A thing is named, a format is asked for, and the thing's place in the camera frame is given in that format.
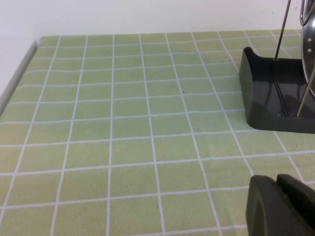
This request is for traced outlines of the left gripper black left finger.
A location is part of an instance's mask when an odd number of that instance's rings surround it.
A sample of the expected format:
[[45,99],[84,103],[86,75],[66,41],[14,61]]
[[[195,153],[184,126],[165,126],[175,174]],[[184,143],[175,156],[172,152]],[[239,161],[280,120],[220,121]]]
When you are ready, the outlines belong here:
[[298,222],[276,180],[255,175],[250,179],[246,222],[250,236],[298,236]]

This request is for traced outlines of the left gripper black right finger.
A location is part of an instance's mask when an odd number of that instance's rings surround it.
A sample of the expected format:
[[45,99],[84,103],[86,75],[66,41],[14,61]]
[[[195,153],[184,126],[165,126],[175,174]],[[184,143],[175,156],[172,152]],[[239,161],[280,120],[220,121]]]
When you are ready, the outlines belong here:
[[279,174],[276,183],[286,195],[292,213],[298,221],[295,226],[298,235],[313,236],[315,234],[315,191],[288,174]]

